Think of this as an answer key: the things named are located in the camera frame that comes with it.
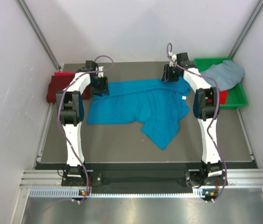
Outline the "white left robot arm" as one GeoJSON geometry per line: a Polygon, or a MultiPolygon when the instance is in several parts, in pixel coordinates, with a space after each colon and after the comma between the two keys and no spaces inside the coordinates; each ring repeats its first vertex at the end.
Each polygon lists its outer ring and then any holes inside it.
{"type": "Polygon", "coordinates": [[[86,61],[77,70],[74,79],[62,91],[56,93],[57,122],[67,145],[66,169],[63,171],[63,186],[90,186],[82,152],[81,127],[84,119],[82,94],[87,87],[94,88],[94,94],[109,94],[108,78],[104,67],[96,61],[86,61]]]}

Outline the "blue t shirt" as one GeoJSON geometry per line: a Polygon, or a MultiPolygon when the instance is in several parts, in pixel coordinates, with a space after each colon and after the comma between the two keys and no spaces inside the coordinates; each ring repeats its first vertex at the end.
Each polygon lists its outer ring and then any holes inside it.
{"type": "Polygon", "coordinates": [[[141,131],[161,150],[177,135],[187,116],[191,88],[184,79],[162,82],[147,79],[109,83],[109,94],[93,96],[88,124],[142,123],[141,131]]]}

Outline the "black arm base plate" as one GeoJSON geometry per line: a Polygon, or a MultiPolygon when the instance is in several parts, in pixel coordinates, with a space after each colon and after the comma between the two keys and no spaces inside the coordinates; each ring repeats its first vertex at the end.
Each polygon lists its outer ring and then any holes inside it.
{"type": "Polygon", "coordinates": [[[110,184],[123,183],[176,183],[182,187],[201,187],[204,185],[224,184],[224,174],[219,176],[205,177],[200,171],[180,170],[111,170],[111,171],[91,171],[82,176],[74,176],[67,173],[63,175],[63,186],[81,186],[88,184],[92,187],[99,187],[110,184]]]}

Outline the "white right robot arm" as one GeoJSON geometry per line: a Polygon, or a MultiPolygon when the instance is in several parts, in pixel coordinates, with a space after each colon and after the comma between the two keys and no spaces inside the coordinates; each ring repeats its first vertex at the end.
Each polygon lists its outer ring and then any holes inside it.
{"type": "Polygon", "coordinates": [[[169,64],[164,66],[162,82],[177,82],[183,78],[194,91],[193,114],[197,118],[202,138],[200,173],[188,177],[189,183],[210,185],[222,178],[224,162],[217,145],[216,124],[220,110],[220,91],[216,81],[199,73],[187,53],[167,52],[169,64]]]}

